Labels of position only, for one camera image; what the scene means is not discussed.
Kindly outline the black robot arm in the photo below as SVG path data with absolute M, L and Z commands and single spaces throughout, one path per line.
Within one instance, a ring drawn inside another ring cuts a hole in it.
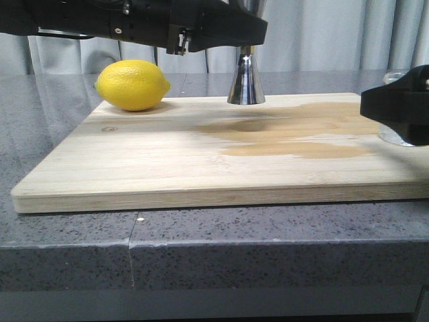
M 77 40 L 95 36 L 164 48 L 182 55 L 219 46 L 241 53 L 228 101 L 265 100 L 251 49 L 265 40 L 263 1 L 2 1 L 1 31 Z M 428 144 L 428 67 L 364 91 L 362 116 L 381 124 L 381 137 Z

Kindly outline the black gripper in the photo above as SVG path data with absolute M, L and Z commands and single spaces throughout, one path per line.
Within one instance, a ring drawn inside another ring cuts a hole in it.
M 268 23 L 223 1 L 109 1 L 115 40 L 183 55 L 221 46 L 264 43 Z

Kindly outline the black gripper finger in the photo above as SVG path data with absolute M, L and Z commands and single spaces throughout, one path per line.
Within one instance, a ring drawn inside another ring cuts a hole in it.
M 428 66 L 408 71 L 398 80 L 362 92 L 360 114 L 413 146 L 428 145 Z

